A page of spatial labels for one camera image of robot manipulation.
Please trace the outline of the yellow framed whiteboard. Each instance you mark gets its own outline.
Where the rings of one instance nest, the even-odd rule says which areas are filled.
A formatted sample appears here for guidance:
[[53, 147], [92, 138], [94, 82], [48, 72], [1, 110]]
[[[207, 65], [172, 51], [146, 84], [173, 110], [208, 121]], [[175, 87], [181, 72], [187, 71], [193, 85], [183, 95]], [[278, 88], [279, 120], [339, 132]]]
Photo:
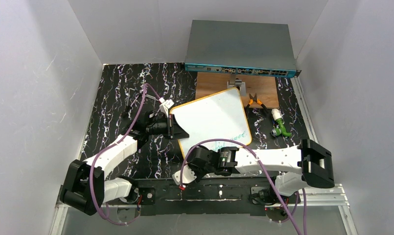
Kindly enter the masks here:
[[170, 114], [175, 116], [179, 126], [189, 134], [189, 138], [178, 140], [183, 156], [192, 146], [205, 140], [217, 140], [204, 144], [209, 150], [234, 146], [233, 143], [220, 139], [233, 140], [245, 145], [252, 142], [248, 119], [237, 88], [173, 107]]

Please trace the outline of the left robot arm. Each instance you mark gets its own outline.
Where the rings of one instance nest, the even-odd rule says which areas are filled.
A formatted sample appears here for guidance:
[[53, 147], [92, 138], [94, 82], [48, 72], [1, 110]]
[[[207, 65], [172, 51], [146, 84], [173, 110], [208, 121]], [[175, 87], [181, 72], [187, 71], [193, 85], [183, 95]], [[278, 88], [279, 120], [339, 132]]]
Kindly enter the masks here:
[[189, 138], [189, 133], [173, 114], [157, 115], [149, 111], [144, 121], [129, 123], [115, 141], [96, 155], [71, 162], [59, 200], [87, 215], [95, 214], [102, 204], [118, 198], [129, 203], [137, 202], [139, 187], [136, 180], [125, 176], [107, 180], [107, 177], [120, 163], [140, 150], [152, 135], [162, 135], [169, 140]]

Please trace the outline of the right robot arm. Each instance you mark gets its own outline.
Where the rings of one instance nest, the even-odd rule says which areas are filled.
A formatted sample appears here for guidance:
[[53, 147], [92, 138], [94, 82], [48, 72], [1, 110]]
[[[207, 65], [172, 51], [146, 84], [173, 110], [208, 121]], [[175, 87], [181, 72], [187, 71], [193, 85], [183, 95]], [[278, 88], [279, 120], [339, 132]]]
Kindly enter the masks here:
[[272, 190], [276, 195], [287, 197], [307, 186], [335, 186], [332, 154], [313, 140], [303, 139], [299, 145], [288, 148], [256, 150], [236, 141], [231, 143], [218, 150], [210, 150], [202, 144], [192, 147], [173, 179], [184, 187], [209, 173], [230, 176], [257, 170], [281, 171], [283, 174], [273, 180]]

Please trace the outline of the black marble pattern mat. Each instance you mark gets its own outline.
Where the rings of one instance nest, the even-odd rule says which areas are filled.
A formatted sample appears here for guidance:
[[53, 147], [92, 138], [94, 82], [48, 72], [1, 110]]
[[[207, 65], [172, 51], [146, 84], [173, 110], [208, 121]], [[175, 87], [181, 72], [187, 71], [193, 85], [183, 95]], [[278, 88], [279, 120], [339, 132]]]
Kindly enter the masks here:
[[[179, 105], [194, 100], [197, 73], [182, 69], [181, 63], [161, 64], [120, 64], [106, 65], [99, 82], [93, 104], [90, 123], [81, 149], [80, 159], [84, 160], [111, 144], [120, 128], [126, 127], [136, 114], [155, 110], [156, 104], [146, 99], [140, 108], [139, 98], [127, 119], [122, 119], [128, 99], [128, 89], [142, 90], [149, 83], [164, 98], [171, 98]], [[297, 145], [309, 137], [307, 126], [299, 108], [292, 81], [276, 78], [279, 110], [284, 126], [292, 137], [273, 137], [275, 126], [271, 116], [265, 116], [260, 109], [252, 108], [248, 113], [248, 124], [252, 134], [252, 149], [278, 149]], [[134, 156], [125, 159], [114, 169], [110, 178], [124, 175], [135, 179], [169, 178], [179, 170], [183, 156], [177, 141], [164, 137], [151, 137]]]

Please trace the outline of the brown wooden board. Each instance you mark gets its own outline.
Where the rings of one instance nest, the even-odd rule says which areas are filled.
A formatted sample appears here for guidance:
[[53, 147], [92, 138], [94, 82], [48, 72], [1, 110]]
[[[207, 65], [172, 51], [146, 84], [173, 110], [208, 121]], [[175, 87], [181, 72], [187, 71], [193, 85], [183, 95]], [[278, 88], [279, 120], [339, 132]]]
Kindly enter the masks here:
[[269, 76], [237, 75], [226, 73], [199, 72], [197, 75], [196, 95], [199, 99], [226, 90], [230, 79], [237, 78], [245, 82], [246, 94], [241, 96], [243, 105], [249, 103], [249, 95], [257, 95], [266, 108], [279, 107], [276, 79]]

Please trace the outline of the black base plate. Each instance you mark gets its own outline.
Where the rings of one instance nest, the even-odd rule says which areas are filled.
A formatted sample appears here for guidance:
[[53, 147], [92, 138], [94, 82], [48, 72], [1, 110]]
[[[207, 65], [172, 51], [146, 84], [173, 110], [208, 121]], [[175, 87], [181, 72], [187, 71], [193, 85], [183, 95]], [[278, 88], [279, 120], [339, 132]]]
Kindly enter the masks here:
[[172, 179], [136, 179], [142, 216], [168, 214], [249, 214], [281, 208], [265, 177], [204, 178], [181, 190]]

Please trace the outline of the grey metal bracket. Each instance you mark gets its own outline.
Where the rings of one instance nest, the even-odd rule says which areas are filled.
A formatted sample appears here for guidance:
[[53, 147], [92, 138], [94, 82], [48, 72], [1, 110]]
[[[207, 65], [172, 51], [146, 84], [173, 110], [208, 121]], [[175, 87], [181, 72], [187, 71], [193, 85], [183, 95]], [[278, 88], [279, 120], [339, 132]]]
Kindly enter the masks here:
[[231, 78], [227, 82], [227, 87], [232, 88], [235, 87], [239, 90], [240, 96], [246, 96], [246, 83], [238, 78]]

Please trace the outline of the orange handled pliers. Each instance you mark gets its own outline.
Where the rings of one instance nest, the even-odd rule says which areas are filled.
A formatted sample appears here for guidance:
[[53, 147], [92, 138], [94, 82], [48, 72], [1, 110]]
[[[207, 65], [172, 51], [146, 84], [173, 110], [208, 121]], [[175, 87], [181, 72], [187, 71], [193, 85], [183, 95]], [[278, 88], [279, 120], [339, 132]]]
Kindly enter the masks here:
[[255, 93], [254, 96], [252, 96], [252, 94], [249, 94], [249, 103], [246, 105], [245, 107], [245, 114], [248, 115], [249, 113], [249, 107], [253, 104], [256, 103], [258, 105], [260, 105], [263, 109], [263, 113], [265, 116], [268, 115], [268, 109], [267, 107], [264, 105], [264, 103], [262, 103], [258, 98], [257, 98], [257, 93]]

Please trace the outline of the teal network switch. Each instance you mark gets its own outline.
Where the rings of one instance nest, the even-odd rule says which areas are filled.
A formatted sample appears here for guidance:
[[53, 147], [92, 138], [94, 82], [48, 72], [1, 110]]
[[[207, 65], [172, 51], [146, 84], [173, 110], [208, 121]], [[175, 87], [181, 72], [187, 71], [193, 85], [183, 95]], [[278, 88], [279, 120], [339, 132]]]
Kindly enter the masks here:
[[298, 77], [289, 27], [276, 23], [193, 20], [184, 69]]

